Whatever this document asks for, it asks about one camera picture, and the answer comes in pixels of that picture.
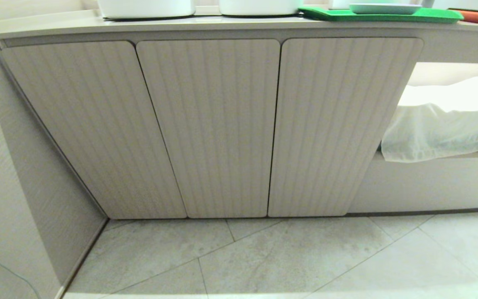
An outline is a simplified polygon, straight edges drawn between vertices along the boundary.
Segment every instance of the beige cabinet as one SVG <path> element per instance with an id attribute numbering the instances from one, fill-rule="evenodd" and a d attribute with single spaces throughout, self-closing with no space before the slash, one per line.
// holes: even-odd
<path id="1" fill-rule="evenodd" d="M 137 50 L 188 216 L 266 216 L 279 42 L 149 41 Z"/>
<path id="2" fill-rule="evenodd" d="M 418 38 L 284 43 L 269 216 L 347 213 L 422 47 Z"/>
<path id="3" fill-rule="evenodd" d="M 186 216 L 130 42 L 12 47 L 2 54 L 108 216 Z"/>

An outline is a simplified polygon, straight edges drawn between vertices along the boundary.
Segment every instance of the white container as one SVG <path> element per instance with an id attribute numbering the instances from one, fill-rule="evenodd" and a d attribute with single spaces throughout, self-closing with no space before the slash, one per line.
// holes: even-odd
<path id="1" fill-rule="evenodd" d="M 465 8 L 478 10 L 478 0 L 434 0 L 433 8 L 446 10 L 448 8 Z"/>
<path id="2" fill-rule="evenodd" d="M 350 4 L 411 4 L 410 0 L 333 0 L 330 9 L 349 10 Z"/>
<path id="3" fill-rule="evenodd" d="M 99 0 L 99 7 L 110 19 L 184 17 L 195 13 L 195 0 Z"/>
<path id="4" fill-rule="evenodd" d="M 223 15 L 294 15 L 303 0 L 219 0 Z"/>

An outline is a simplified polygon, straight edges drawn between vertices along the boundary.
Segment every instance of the cabinet door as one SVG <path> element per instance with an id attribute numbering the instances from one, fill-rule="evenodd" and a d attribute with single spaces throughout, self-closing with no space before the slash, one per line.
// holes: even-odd
<path id="1" fill-rule="evenodd" d="M 285 42 L 269 216 L 347 213 L 422 46 L 417 38 Z"/>
<path id="2" fill-rule="evenodd" d="M 26 46 L 2 54 L 108 216 L 186 216 L 131 43 Z"/>
<path id="3" fill-rule="evenodd" d="M 137 50 L 188 216 L 266 216 L 279 42 L 140 42 Z"/>

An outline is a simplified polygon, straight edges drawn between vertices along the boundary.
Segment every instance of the white cloth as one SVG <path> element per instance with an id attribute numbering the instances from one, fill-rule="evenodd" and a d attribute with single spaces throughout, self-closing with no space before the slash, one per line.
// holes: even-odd
<path id="1" fill-rule="evenodd" d="M 381 142 L 386 161 L 478 152 L 478 76 L 449 86 L 407 86 Z"/>

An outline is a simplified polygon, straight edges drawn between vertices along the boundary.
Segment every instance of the floor tile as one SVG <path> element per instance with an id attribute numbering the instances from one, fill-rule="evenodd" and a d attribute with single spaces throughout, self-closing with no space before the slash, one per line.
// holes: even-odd
<path id="1" fill-rule="evenodd" d="M 416 229 L 307 299 L 475 299 L 478 277 Z"/>
<path id="2" fill-rule="evenodd" d="M 104 297 L 231 242 L 224 220 L 135 221 L 101 235 L 69 292 Z"/>
<path id="3" fill-rule="evenodd" d="M 105 227 L 104 231 L 114 229 L 114 228 L 118 228 L 122 225 L 133 223 L 134 221 L 135 220 L 113 220 L 113 219 L 110 219 L 110 221 L 108 221 L 108 223 L 106 224 L 106 227 Z"/>
<path id="4" fill-rule="evenodd" d="M 433 215 L 370 217 L 392 239 L 398 240 Z"/>
<path id="5" fill-rule="evenodd" d="M 478 275 L 478 213 L 435 216 L 420 228 Z"/>
<path id="6" fill-rule="evenodd" d="M 104 299 L 207 299 L 199 261 L 175 267 Z"/>
<path id="7" fill-rule="evenodd" d="M 292 219 L 200 263 L 211 299 L 302 298 L 391 242 L 368 218 Z"/>
<path id="8" fill-rule="evenodd" d="M 282 219 L 263 218 L 263 219 L 228 219 L 230 231 L 235 240 L 242 239 L 257 233 L 260 230 L 280 223 Z"/>

